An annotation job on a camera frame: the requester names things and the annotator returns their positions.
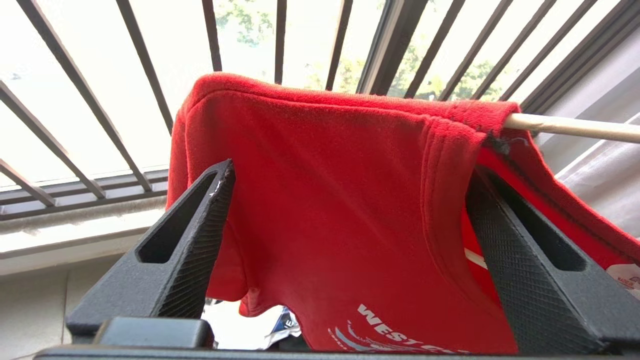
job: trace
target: metal window bars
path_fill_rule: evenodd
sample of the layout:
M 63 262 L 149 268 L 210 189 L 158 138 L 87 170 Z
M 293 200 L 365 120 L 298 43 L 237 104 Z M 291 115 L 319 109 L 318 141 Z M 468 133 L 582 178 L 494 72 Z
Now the metal window bars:
M 127 151 L 109 116 L 100 105 L 98 98 L 96 98 L 92 92 L 89 84 L 75 65 L 72 57 L 61 43 L 55 30 L 41 9 L 35 1 L 32 0 L 16 1 L 34 28 L 38 31 L 49 50 L 55 56 L 58 63 L 60 63 L 60 66 L 71 82 L 76 86 L 77 91 L 83 97 L 105 133 L 120 152 L 120 155 L 129 166 L 132 174 L 126 176 L 111 176 L 102 179 L 90 179 L 74 164 L 64 147 L 53 135 L 48 132 L 11 90 L 4 83 L 1 83 L 0 99 L 27 125 L 50 151 L 71 169 L 79 181 L 75 183 L 37 186 L 17 173 L 9 164 L 0 161 L 1 172 L 21 187 L 20 190 L 0 192 L 0 221 L 164 195 L 166 193 L 168 172 L 166 170 L 159 170 L 143 173 L 140 170 Z M 287 1 L 272 1 L 276 1 L 274 82 L 280 84 L 282 83 L 282 74 L 285 70 L 284 42 Z M 518 87 L 529 78 L 536 67 L 551 53 L 556 45 L 560 43 L 596 1 L 597 0 L 583 0 L 581 5 L 547 44 L 545 44 L 530 64 L 518 75 L 511 86 L 502 94 L 500 100 L 508 100 L 509 97 L 513 95 Z M 116 2 L 129 32 L 129 36 L 131 37 L 131 41 L 140 58 L 143 70 L 147 75 L 149 85 L 156 98 L 164 123 L 167 126 L 167 130 L 171 133 L 173 119 L 167 107 L 158 76 L 154 70 L 152 59 L 147 51 L 131 4 L 129 0 L 116 0 Z M 512 0 L 502 0 L 496 9 L 494 9 L 492 16 L 477 36 L 476 41 L 468 50 L 467 55 L 459 64 L 454 75 L 449 79 L 438 100 L 447 100 L 451 96 L 511 3 Z M 550 11 L 554 3 L 554 0 L 545 0 L 536 13 L 532 14 L 531 19 L 528 20 L 515 41 L 503 54 L 498 64 L 494 66 L 482 82 L 482 85 L 475 91 L 472 96 L 473 99 L 480 98 L 487 89 L 489 89 L 511 57 L 518 51 L 536 26 L 538 26 L 541 19 Z M 405 98 L 413 98 L 415 96 L 464 4 L 465 0 L 452 1 L 404 95 Z M 428 0 L 386 1 L 372 44 L 369 48 L 369 54 L 356 92 L 377 95 L 387 94 L 418 22 L 420 21 L 420 17 L 424 9 L 428 6 L 432 6 Z M 330 65 L 325 87 L 326 90 L 333 89 L 346 31 L 349 28 L 349 18 L 352 16 L 352 7 L 353 0 L 342 0 L 339 21 L 338 24 L 336 24 L 335 42 L 329 59 Z M 202 0 L 202 11 L 207 29 L 207 38 L 209 40 L 212 66 L 214 71 L 222 71 L 218 29 L 212 0 Z M 523 111 L 526 113 L 544 113 L 639 26 L 640 2 L 635 0 L 621 0 L 551 74 L 541 82 L 528 98 L 526 98 L 522 103 Z

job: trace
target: red t-shirt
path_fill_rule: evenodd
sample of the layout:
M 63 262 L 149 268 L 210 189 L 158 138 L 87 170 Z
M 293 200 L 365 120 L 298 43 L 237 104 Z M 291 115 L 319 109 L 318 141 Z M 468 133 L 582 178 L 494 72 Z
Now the red t-shirt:
M 292 309 L 316 350 L 513 353 L 465 212 L 491 168 L 598 264 L 635 239 L 555 181 L 512 102 L 429 102 L 199 79 L 172 138 L 168 205 L 231 158 L 236 185 L 207 296 Z M 487 138 L 509 145 L 508 155 Z

